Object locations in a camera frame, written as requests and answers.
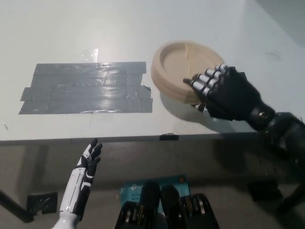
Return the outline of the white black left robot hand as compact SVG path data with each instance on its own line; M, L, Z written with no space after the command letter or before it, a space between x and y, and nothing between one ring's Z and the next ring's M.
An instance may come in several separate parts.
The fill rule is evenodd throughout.
M94 139L84 150L67 183L60 211L69 212L81 220L91 192L102 144Z

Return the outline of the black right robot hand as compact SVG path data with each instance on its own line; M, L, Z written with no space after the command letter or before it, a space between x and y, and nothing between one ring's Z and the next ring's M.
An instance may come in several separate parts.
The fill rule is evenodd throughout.
M193 89L213 118L246 121L254 130L261 131L275 117L275 110L262 101L245 73L233 66L220 64L192 79L184 78L183 82Z

